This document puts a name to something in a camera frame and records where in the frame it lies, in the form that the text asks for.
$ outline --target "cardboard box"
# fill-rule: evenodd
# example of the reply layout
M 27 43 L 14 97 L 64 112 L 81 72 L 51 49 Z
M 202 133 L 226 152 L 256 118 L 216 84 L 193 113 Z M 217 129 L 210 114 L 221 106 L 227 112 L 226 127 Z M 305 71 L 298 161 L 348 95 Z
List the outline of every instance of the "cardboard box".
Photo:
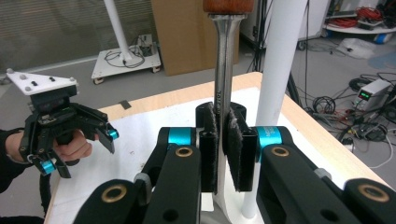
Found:
M 211 69 L 217 61 L 217 31 L 202 0 L 151 0 L 165 73 L 168 76 Z M 233 62 L 238 62 L 239 29 Z

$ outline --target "wooden handle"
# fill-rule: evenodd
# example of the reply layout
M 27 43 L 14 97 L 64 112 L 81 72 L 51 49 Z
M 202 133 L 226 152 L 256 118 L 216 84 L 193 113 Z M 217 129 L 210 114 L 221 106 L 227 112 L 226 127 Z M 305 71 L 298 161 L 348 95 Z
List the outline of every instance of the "wooden handle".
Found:
M 246 14 L 253 10 L 254 0 L 204 0 L 204 12 L 211 14 Z

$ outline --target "white equipment box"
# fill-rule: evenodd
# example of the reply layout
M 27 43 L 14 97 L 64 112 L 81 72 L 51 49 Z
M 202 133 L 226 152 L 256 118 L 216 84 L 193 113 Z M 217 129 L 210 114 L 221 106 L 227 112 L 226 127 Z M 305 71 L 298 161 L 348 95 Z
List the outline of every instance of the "white equipment box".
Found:
M 389 82 L 378 79 L 362 87 L 353 102 L 355 108 L 360 111 L 369 111 L 381 107 L 387 99 L 389 86 Z

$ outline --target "gray floor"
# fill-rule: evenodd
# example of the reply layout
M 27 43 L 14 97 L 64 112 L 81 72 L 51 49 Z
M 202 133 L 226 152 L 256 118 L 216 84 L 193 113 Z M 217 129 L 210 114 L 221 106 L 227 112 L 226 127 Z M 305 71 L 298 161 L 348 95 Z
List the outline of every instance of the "gray floor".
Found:
M 342 37 L 336 36 L 333 42 L 341 42 Z M 334 46 L 329 40 L 319 38 L 309 41 L 309 44 Z M 377 46 L 375 56 L 380 56 L 396 51 L 394 44 Z M 251 63 L 252 50 L 245 44 L 240 45 L 239 63 L 233 68 L 235 75 L 246 73 Z M 80 94 L 72 101 L 92 108 L 118 104 L 122 100 L 131 101 L 142 97 L 173 91 L 192 85 L 205 83 L 214 79 L 214 69 L 168 77 L 162 70 L 152 74 L 149 70 L 133 72 L 131 74 L 109 77 L 103 84 L 94 85 L 91 74 L 95 61 L 76 63 L 65 67 L 57 67 L 36 72 L 42 75 L 55 77 L 75 77 L 79 83 Z M 329 51 L 308 51 L 307 55 L 307 92 L 315 97 L 334 96 L 337 92 L 347 87 L 350 79 L 360 74 L 376 74 L 377 72 L 395 73 L 396 69 L 385 67 L 373 68 L 367 60 L 358 60 Z M 296 51 L 292 73 L 298 87 L 304 89 L 305 84 L 305 51 Z M 342 103 L 348 107 L 350 100 L 347 98 Z M 0 86 L 0 127 L 11 129 L 24 125 L 24 119 L 30 115 L 27 107 L 29 98 L 24 96 L 15 85 Z M 389 157 L 389 146 L 383 143 L 359 142 L 354 153 L 368 166 L 375 166 Z M 394 169 L 396 160 L 393 159 L 375 172 L 384 178 L 396 189 Z M 11 188 L 0 195 L 0 216 L 36 215 L 42 216 L 42 209 L 38 198 L 38 172 L 32 168 L 17 178 Z

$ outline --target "white pole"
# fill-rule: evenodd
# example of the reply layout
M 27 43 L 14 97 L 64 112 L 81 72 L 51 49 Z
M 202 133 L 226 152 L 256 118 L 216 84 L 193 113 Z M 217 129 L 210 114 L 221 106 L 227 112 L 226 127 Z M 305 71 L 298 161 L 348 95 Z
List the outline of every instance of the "white pole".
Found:
M 273 1 L 256 126 L 277 125 L 307 3 L 307 0 Z M 256 163 L 253 190 L 245 194 L 242 205 L 242 214 L 247 218 L 256 215 L 260 166 Z
M 105 5 L 107 9 L 108 16 L 111 20 L 111 25 L 113 26 L 114 33 L 116 34 L 117 41 L 119 43 L 121 55 L 120 59 L 129 62 L 132 60 L 133 56 L 131 51 L 128 49 L 128 45 L 125 40 L 124 32 L 122 31 L 122 26 L 120 23 L 119 14 L 117 12 L 116 5 L 113 0 L 105 0 Z

